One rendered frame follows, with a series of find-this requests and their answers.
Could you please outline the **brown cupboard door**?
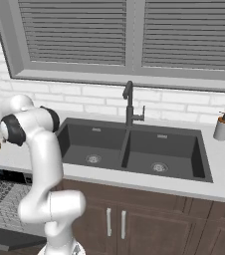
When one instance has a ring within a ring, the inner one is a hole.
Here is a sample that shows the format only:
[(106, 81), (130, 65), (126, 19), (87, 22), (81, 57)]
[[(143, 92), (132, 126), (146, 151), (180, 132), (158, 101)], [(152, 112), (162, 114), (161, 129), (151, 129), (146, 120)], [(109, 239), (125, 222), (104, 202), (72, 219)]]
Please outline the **brown cupboard door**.
[(225, 220), (208, 220), (195, 255), (225, 255)]
[[(126, 211), (125, 238), (120, 237), (121, 212)], [(194, 255), (195, 221), (179, 213), (119, 205), (117, 255)]]
[[(117, 215), (112, 202), (86, 197), (85, 213), (73, 223), (73, 233), (87, 255), (116, 255)], [(107, 235), (107, 208), (112, 209), (112, 236)]]

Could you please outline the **dark grey double sink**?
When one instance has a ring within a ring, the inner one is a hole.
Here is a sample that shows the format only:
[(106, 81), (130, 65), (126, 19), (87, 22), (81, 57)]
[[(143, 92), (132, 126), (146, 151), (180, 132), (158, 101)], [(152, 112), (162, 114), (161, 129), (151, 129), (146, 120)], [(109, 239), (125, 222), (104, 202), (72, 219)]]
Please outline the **dark grey double sink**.
[(67, 118), (57, 138), (64, 163), (213, 181), (199, 129)]

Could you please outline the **grey window with blinds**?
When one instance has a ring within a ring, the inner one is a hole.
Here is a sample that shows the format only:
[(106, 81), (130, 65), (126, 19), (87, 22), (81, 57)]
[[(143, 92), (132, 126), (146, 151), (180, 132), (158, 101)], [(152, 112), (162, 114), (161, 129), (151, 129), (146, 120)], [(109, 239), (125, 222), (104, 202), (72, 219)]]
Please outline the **grey window with blinds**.
[(225, 92), (225, 0), (0, 0), (13, 79)]

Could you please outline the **white soap dispenser brown top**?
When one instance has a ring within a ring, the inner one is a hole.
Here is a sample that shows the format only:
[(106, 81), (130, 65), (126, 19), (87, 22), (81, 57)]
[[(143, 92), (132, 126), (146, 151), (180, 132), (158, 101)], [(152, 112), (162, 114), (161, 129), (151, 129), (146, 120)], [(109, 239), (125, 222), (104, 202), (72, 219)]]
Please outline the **white soap dispenser brown top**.
[(225, 112), (221, 112), (221, 116), (217, 119), (213, 137), (219, 141), (225, 140)]

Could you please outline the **dark grey tap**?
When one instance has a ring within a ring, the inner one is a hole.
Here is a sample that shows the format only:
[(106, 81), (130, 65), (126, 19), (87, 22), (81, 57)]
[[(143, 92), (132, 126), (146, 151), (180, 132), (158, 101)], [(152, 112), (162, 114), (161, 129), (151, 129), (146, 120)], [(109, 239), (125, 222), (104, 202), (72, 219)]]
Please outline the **dark grey tap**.
[(142, 121), (142, 122), (144, 121), (145, 107), (142, 107), (143, 113), (141, 115), (135, 115), (133, 113), (132, 94), (133, 94), (133, 82), (128, 81), (122, 93), (122, 97), (125, 100), (127, 100), (125, 125), (128, 128), (132, 126), (134, 121)]

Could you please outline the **grey dishwasher rack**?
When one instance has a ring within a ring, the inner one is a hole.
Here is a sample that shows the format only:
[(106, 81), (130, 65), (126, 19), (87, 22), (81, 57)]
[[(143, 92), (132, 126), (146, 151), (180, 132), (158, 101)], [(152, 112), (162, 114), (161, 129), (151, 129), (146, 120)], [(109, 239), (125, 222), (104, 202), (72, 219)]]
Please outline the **grey dishwasher rack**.
[(29, 233), (30, 227), (18, 216), (18, 205), (31, 187), (0, 180), (0, 228)]

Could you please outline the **dishwasher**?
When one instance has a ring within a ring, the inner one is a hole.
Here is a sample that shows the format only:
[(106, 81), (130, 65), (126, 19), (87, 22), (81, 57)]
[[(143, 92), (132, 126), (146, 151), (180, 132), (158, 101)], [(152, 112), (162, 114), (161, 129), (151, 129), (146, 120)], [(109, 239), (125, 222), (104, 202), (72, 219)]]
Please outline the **dishwasher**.
[(33, 183), (30, 173), (0, 169), (0, 180), (31, 185)]

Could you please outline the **dishwasher door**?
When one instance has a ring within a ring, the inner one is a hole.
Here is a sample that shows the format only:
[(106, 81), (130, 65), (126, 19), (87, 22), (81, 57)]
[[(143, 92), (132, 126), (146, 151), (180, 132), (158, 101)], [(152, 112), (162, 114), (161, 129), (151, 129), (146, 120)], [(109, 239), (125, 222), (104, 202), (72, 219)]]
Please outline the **dishwasher door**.
[(0, 228), (0, 250), (12, 251), (46, 243), (46, 238)]

